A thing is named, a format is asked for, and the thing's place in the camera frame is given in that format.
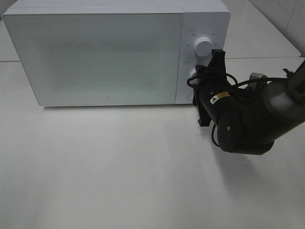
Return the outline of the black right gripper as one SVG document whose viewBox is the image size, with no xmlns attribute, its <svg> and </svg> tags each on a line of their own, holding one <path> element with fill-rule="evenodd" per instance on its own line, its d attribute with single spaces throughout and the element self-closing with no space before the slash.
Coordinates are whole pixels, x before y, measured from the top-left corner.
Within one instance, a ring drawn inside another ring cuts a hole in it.
<svg viewBox="0 0 305 229">
<path fill-rule="evenodd" d="M 199 113 L 198 124 L 201 127 L 210 125 L 208 112 L 232 112 L 233 86 L 227 80 L 225 69 L 225 51 L 212 49 L 212 58 L 208 66 L 197 65 L 192 84 L 194 91 L 193 104 Z"/>
</svg>

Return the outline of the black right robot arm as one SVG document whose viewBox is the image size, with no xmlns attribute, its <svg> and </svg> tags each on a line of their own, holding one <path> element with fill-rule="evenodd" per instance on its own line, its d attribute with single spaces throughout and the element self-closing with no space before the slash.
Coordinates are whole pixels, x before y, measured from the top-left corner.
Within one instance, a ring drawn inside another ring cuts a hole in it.
<svg viewBox="0 0 305 229">
<path fill-rule="evenodd" d="M 229 80 L 225 52 L 212 50 L 208 65 L 197 65 L 187 85 L 200 126 L 212 126 L 211 140 L 229 153 L 262 155 L 276 139 L 305 121 L 305 66 L 286 77 L 252 73 L 247 81 Z"/>
</svg>

